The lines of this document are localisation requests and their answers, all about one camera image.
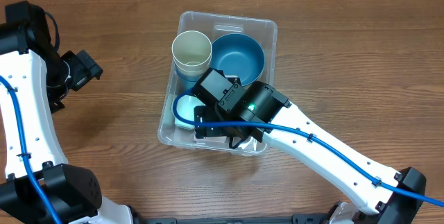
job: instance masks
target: beige cup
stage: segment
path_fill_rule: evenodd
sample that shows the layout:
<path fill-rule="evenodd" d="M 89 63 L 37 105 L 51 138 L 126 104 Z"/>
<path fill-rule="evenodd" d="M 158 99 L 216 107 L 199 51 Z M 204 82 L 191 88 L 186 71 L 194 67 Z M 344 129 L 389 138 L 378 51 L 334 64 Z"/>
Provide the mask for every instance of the beige cup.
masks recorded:
<path fill-rule="evenodd" d="M 198 31 L 179 34 L 171 46 L 176 71 L 185 89 L 192 88 L 211 64 L 212 45 L 208 37 Z"/>
<path fill-rule="evenodd" d="M 198 31 L 179 34 L 174 39 L 171 50 L 174 63 L 184 71 L 202 71 L 211 62 L 211 41 Z"/>

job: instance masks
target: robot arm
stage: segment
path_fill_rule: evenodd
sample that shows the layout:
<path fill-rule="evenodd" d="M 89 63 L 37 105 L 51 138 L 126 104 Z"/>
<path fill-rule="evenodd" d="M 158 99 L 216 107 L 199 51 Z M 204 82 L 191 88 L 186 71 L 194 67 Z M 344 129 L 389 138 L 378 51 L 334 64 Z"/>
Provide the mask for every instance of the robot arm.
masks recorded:
<path fill-rule="evenodd" d="M 317 126 L 294 103 L 270 85 L 257 81 L 245 90 L 241 85 L 226 79 L 222 71 L 210 69 L 202 75 L 191 93 L 206 104 L 206 110 L 213 110 L 214 115 L 218 116 L 218 119 L 201 119 L 201 124 L 197 124 L 196 129 L 225 127 L 227 136 L 245 139 L 251 135 L 257 141 L 266 142 L 293 155 L 349 197 L 356 211 L 354 208 L 342 205 L 343 211 L 338 209 L 336 220 L 345 214 L 348 215 L 349 221 L 360 215 L 376 216 L 372 217 L 371 221 L 366 219 L 370 222 L 362 223 L 398 223 L 401 220 L 403 223 L 410 223 L 422 204 L 420 201 L 395 195 L 392 191 L 373 184 L 331 150 L 314 141 L 314 137 L 348 157 L 374 178 L 392 187 L 423 194 L 425 177 L 422 174 L 413 168 L 408 168 L 407 173 L 405 170 L 399 173 L 395 169 L 368 159 Z M 253 124 L 255 128 L 244 124 L 247 122 L 256 123 Z M 309 135 L 307 138 L 279 129 L 268 130 L 266 123 L 303 131 Z"/>
<path fill-rule="evenodd" d="M 26 145 L 31 154 L 31 168 L 41 171 L 45 162 L 53 165 L 68 164 L 54 131 L 48 96 L 46 95 L 45 61 L 34 51 L 20 55 L 18 51 L 0 55 L 0 76 L 17 90 L 22 110 Z M 6 177 L 26 175 L 21 157 L 14 105 L 4 86 L 1 86 L 0 106 L 6 134 Z"/>
<path fill-rule="evenodd" d="M 134 211 L 101 195 L 94 174 L 68 164 L 54 131 L 51 113 L 61 110 L 69 89 L 79 90 L 102 69 L 84 51 L 62 57 L 50 44 L 43 9 L 26 1 L 6 6 L 0 25 L 0 76 L 15 88 L 31 170 L 63 223 L 133 224 Z M 6 134 L 7 182 L 0 185 L 0 208 L 24 223 L 52 223 L 29 183 L 22 161 L 10 92 L 0 85 Z"/>
<path fill-rule="evenodd" d="M 300 128 L 304 132 L 312 133 L 350 158 L 361 168 L 365 168 L 373 177 L 379 178 L 394 187 L 398 185 L 398 181 L 395 179 L 398 172 L 395 169 L 372 161 L 353 150 L 308 119 L 293 103 L 288 108 L 283 107 L 271 123 L 294 129 Z M 378 214 L 381 210 L 381 204 L 386 204 L 393 194 L 392 191 L 373 185 L 370 180 L 346 164 L 341 158 L 316 142 L 300 135 L 272 130 L 270 133 L 264 133 L 262 141 L 293 155 L 313 169 L 341 190 L 356 205 L 358 210 L 367 215 Z"/>

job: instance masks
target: wooden table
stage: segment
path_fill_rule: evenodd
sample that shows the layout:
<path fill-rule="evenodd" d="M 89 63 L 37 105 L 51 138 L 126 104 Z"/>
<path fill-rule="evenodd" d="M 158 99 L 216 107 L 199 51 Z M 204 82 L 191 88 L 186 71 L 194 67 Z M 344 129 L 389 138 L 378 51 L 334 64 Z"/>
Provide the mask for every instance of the wooden table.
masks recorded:
<path fill-rule="evenodd" d="M 61 53 L 85 49 L 105 71 L 53 115 L 63 151 L 145 218 L 290 216 L 346 200 L 275 149 L 237 157 L 159 142 L 170 46 L 186 10 L 275 21 L 275 87 L 360 153 L 422 171 L 427 195 L 444 200 L 444 0 L 29 1 L 57 19 Z M 424 204 L 416 223 L 443 218 Z M 0 222 L 15 223 L 4 212 Z"/>

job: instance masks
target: plastic container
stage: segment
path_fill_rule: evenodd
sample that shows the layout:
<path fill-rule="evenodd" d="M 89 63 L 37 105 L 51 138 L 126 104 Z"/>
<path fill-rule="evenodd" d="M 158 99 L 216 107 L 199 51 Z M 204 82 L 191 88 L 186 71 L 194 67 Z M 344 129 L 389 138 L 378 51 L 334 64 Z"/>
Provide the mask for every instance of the plastic container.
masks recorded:
<path fill-rule="evenodd" d="M 243 33 L 255 39 L 265 54 L 265 67 L 258 80 L 273 85 L 275 73 L 276 41 L 278 27 L 275 22 L 267 19 L 251 19 L 245 17 L 233 17 L 215 15 L 203 12 L 184 12 L 180 16 L 178 35 L 185 31 L 200 31 L 213 43 L 217 38 L 230 33 Z M 235 155 L 262 155 L 268 148 L 267 144 L 259 143 L 253 138 L 245 141 L 240 147 L 233 150 L 225 143 L 218 141 L 195 141 L 194 130 L 185 130 L 174 125 L 172 112 L 173 101 L 177 95 L 184 92 L 184 87 L 178 79 L 171 57 L 171 70 L 162 116 L 160 118 L 157 135 L 163 144 L 173 145 L 178 148 L 203 148 L 208 150 L 228 151 Z"/>

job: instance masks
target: blue cable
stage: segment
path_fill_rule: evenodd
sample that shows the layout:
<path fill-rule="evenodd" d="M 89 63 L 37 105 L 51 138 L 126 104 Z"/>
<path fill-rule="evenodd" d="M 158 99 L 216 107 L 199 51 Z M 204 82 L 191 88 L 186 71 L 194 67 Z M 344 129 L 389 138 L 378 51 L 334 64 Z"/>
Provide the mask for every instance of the blue cable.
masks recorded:
<path fill-rule="evenodd" d="M 186 92 L 179 95 L 173 102 L 173 113 L 174 116 L 181 120 L 184 123 L 191 124 L 193 126 L 199 126 L 199 127 L 206 127 L 206 128 L 218 128 L 218 127 L 254 127 L 254 128 L 264 128 L 269 130 L 283 130 L 287 131 L 293 134 L 300 135 L 302 137 L 308 138 L 310 135 L 306 132 L 303 132 L 299 129 L 293 129 L 290 127 L 285 126 L 279 126 L 276 124 L 271 123 L 258 123 L 258 122 L 246 122 L 246 121 L 224 121 L 224 122 L 205 122 L 200 123 L 197 121 L 190 121 L 188 119 L 184 119 L 181 117 L 178 113 L 178 101 L 183 96 L 188 95 L 191 93 L 191 89 L 187 90 Z M 404 189 L 399 189 L 397 187 L 393 187 L 387 183 L 382 182 L 380 179 L 374 178 L 371 174 L 367 173 L 365 170 L 363 170 L 360 166 L 355 164 L 352 160 L 350 160 L 348 157 L 346 157 L 343 153 L 339 152 L 337 149 L 331 147 L 329 144 L 325 143 L 324 141 L 320 140 L 317 137 L 311 137 L 312 141 L 315 141 L 317 144 L 321 145 L 322 147 L 326 148 L 330 152 L 334 153 L 336 156 L 341 158 L 344 162 L 346 162 L 348 165 L 350 165 L 352 168 L 354 168 L 356 171 L 358 171 L 360 174 L 362 174 L 365 178 L 369 179 L 373 184 L 380 185 L 381 187 L 388 189 L 394 193 L 407 196 L 410 198 L 414 198 L 416 200 L 425 201 L 427 203 L 431 203 L 433 205 L 437 205 L 439 207 L 444 207 L 444 202 L 440 200 L 436 200 L 427 196 L 420 195 L 419 193 L 410 192 Z"/>
<path fill-rule="evenodd" d="M 19 130 L 20 148 L 22 149 L 22 154 L 28 154 L 28 151 L 26 149 L 26 140 L 23 128 L 22 113 L 20 112 L 20 106 L 19 106 L 19 101 L 17 99 L 17 95 L 15 94 L 14 88 L 12 88 L 12 86 L 8 83 L 8 81 L 6 81 L 6 79 L 3 78 L 2 76 L 0 76 L 0 83 L 2 83 L 6 87 L 6 89 L 9 92 L 9 95 L 11 95 L 12 103 L 14 104 L 15 119 L 17 120 L 17 128 Z M 57 214 L 57 211 L 54 209 L 53 205 L 51 204 L 51 201 L 49 201 L 48 196 L 46 196 L 46 194 L 43 192 L 43 189 L 40 187 L 37 178 L 35 178 L 34 172 L 31 169 L 31 165 L 29 164 L 29 157 L 27 155 L 24 155 L 22 159 L 26 173 L 28 174 L 28 178 L 31 181 L 31 184 L 33 185 L 35 191 L 42 199 L 44 206 L 48 209 L 48 212 L 51 215 L 52 219 L 56 224 L 63 224 L 63 222 L 60 220 L 60 217 Z"/>

